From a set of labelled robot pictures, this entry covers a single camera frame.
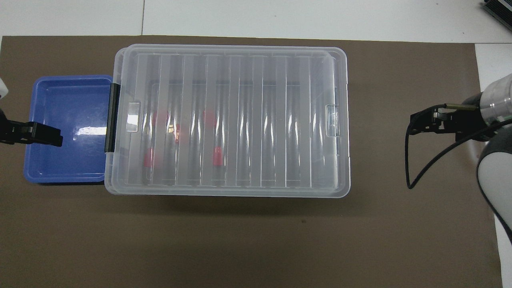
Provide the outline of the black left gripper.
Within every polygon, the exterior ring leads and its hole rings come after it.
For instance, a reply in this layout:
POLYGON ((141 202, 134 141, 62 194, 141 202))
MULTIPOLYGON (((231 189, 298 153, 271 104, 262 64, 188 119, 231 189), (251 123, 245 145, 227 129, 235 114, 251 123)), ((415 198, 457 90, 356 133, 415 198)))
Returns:
POLYGON ((0 110, 0 142, 3 144, 44 144, 61 147, 61 130, 38 122, 8 120, 0 110))

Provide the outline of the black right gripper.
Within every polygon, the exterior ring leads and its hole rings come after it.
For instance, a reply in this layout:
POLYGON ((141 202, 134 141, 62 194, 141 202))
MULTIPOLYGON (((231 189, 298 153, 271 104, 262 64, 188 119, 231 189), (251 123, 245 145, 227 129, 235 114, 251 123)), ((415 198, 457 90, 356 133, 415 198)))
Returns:
POLYGON ((474 110, 456 110, 449 108, 449 105, 433 105, 412 115, 410 122, 410 135, 421 133, 440 133, 442 121, 433 120, 434 113, 439 109, 450 109, 450 112, 444 112, 447 120, 443 121, 443 134, 454 134, 455 140, 459 141, 481 129, 488 127, 480 111, 480 101, 482 93, 471 96, 462 102, 463 105, 475 106, 474 110))

